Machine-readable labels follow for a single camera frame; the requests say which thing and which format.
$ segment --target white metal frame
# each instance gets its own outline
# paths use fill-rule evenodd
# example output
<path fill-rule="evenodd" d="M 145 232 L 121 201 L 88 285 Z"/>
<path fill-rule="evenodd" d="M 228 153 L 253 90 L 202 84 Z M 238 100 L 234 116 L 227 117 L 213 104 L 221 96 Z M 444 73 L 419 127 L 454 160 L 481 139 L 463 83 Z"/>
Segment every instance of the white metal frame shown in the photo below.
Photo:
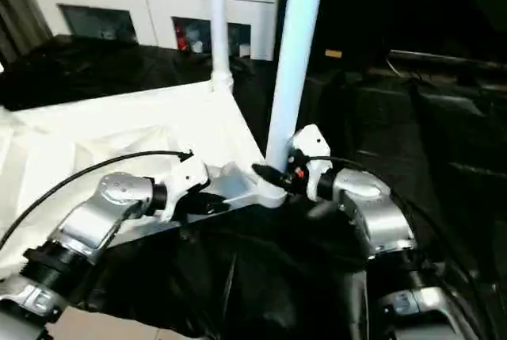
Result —
<path fill-rule="evenodd" d="M 280 170 L 285 166 L 288 141 L 295 129 L 318 1 L 288 0 L 266 159 Z M 115 146 L 131 141 L 140 132 L 147 138 L 145 145 L 169 140 L 164 135 L 151 138 L 155 129 L 170 129 L 174 135 L 170 149 L 191 148 L 207 165 L 212 180 L 230 178 L 237 185 L 239 176 L 245 188 L 229 197 L 234 207 L 263 204 L 274 208 L 282 204 L 285 192 L 263 183 L 251 168 L 253 163 L 265 160 L 232 96 L 234 80 L 229 69 L 225 10 L 225 0 L 212 0 L 213 73 L 209 82 L 15 113 L 0 111 L 0 185 L 10 188 L 2 190 L 0 202 L 17 205 L 3 207 L 0 212 L 13 214 L 20 206 L 28 206 L 37 195 L 54 185 L 56 179 L 61 180 L 73 171 L 76 156 L 86 160 L 87 164 L 82 166 L 104 160 L 107 155 L 101 151 L 104 138 L 113 134 L 120 133 L 114 139 Z M 166 161 L 145 159 L 120 166 L 126 172 L 156 176 L 167 168 Z M 2 181 L 2 175 L 9 180 Z M 23 251 L 42 243 L 63 215 L 89 196 L 100 176 L 83 178 L 66 187 L 60 197 L 40 206 L 38 213 L 14 233 L 0 254 L 0 278 L 19 267 Z M 14 190 L 16 178 L 21 182 Z M 12 215 L 0 216 L 0 230 L 12 220 Z M 135 237 L 144 225 L 140 220 L 135 221 L 139 222 L 124 228 L 125 240 Z"/>

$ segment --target wire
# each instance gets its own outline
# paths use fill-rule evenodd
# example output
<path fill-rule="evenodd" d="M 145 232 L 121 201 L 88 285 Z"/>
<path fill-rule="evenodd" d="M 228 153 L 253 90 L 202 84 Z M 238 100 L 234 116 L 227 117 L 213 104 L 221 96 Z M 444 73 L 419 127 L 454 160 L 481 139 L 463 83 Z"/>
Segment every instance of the wire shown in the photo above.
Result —
<path fill-rule="evenodd" d="M 389 68 L 398 76 L 403 77 L 401 73 L 398 72 L 398 70 L 395 68 L 395 66 L 389 61 L 389 59 L 386 57 L 386 63 L 389 66 Z"/>
<path fill-rule="evenodd" d="M 157 151 L 143 151 L 143 152 L 136 152 L 133 154 L 126 154 L 121 155 L 115 158 L 111 158 L 108 160 L 105 160 L 104 162 L 100 162 L 98 164 L 95 164 L 93 166 L 90 166 L 88 168 L 85 168 L 84 170 L 80 170 L 76 174 L 71 175 L 67 179 L 61 181 L 57 185 L 55 185 L 53 188 L 49 189 L 44 195 L 39 197 L 37 200 L 35 200 L 28 208 L 25 209 L 25 211 L 19 215 L 19 217 L 16 218 L 16 220 L 10 225 L 9 229 L 4 233 L 2 236 L 2 239 L 0 239 L 0 251 L 2 251 L 3 247 L 11 237 L 11 235 L 16 231 L 16 229 L 21 225 L 21 223 L 29 216 L 29 214 L 37 208 L 39 205 L 44 203 L 49 197 L 54 195 L 56 192 L 58 192 L 61 188 L 63 188 L 65 185 L 73 182 L 74 180 L 80 178 L 83 175 L 89 174 L 91 172 L 94 172 L 95 170 L 98 170 L 102 167 L 108 166 L 113 163 L 121 162 L 126 159 L 132 159 L 132 158 L 140 158 L 142 156 L 148 156 L 148 155 L 171 155 L 171 156 L 178 156 L 180 157 L 180 160 L 185 160 L 192 156 L 192 154 L 187 154 L 180 151 L 164 151 L 164 150 L 157 150 Z"/>
<path fill-rule="evenodd" d="M 368 172 L 369 174 L 375 176 L 379 180 L 383 181 L 383 179 L 376 174 L 375 172 L 368 169 L 366 166 L 362 165 L 359 162 L 354 162 L 353 160 L 346 159 L 346 158 L 338 158 L 336 156 L 311 156 L 308 157 L 308 160 L 329 160 L 331 162 L 340 162 L 343 163 L 346 166 L 354 167 L 358 170 Z M 466 282 L 471 287 L 471 290 L 474 294 L 474 299 L 476 304 L 478 305 L 479 310 L 481 311 L 482 316 L 484 319 L 488 322 L 488 325 L 485 327 L 489 328 L 489 336 L 488 338 L 496 338 L 496 336 L 493 335 L 493 320 L 491 319 L 489 315 L 489 311 L 484 304 L 484 301 L 481 299 L 479 290 L 477 285 L 475 284 L 474 278 L 470 275 L 467 268 L 464 266 L 464 264 L 459 260 L 459 257 L 454 251 L 454 248 L 452 247 L 451 243 L 447 240 L 442 230 L 438 227 L 435 220 L 428 214 L 423 208 L 421 208 L 419 205 L 414 203 L 412 200 L 407 199 L 405 197 L 402 197 L 399 193 L 397 193 L 394 189 L 391 188 L 392 195 L 398 199 L 402 204 L 405 206 L 409 206 L 411 210 L 415 211 L 433 230 L 437 238 L 444 244 L 444 246 L 447 248 L 447 251 L 449 255 L 452 258 L 452 261 L 456 264 L 456 266 L 459 269 L 459 272 L 462 274 L 462 277 L 466 280 Z"/>

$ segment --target white cabinet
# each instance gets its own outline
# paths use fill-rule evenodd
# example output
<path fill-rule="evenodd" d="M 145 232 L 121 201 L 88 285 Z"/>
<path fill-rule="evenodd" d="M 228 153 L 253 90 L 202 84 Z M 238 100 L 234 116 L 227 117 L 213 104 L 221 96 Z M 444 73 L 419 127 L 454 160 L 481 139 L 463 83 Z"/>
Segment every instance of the white cabinet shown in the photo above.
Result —
<path fill-rule="evenodd" d="M 158 45 L 178 48 L 174 18 L 209 21 L 210 0 L 148 0 Z M 227 0 L 227 22 L 249 29 L 252 59 L 271 60 L 276 31 L 275 3 Z"/>
<path fill-rule="evenodd" d="M 175 20 L 199 20 L 202 26 L 202 21 L 209 21 L 211 16 L 210 0 L 37 1 L 55 35 L 127 40 L 132 37 L 140 44 L 164 48 L 178 48 Z M 251 58 L 273 58 L 276 12 L 277 0 L 227 0 L 230 33 L 248 42 L 245 44 Z"/>
<path fill-rule="evenodd" d="M 135 40 L 139 44 L 144 45 L 157 45 L 153 26 L 151 25 L 150 11 L 146 0 L 37 0 L 39 6 L 44 14 L 46 22 L 51 29 L 53 35 L 58 34 L 73 34 L 76 32 L 73 30 L 73 25 L 84 24 L 85 22 L 79 21 L 79 16 L 76 16 L 76 21 L 71 20 L 71 14 L 68 7 L 82 7 L 83 9 L 97 9 L 112 11 L 113 13 L 127 14 L 127 24 L 132 25 L 133 31 L 135 32 Z M 114 29 L 104 29 L 103 32 L 105 38 L 107 33 L 114 31 Z"/>

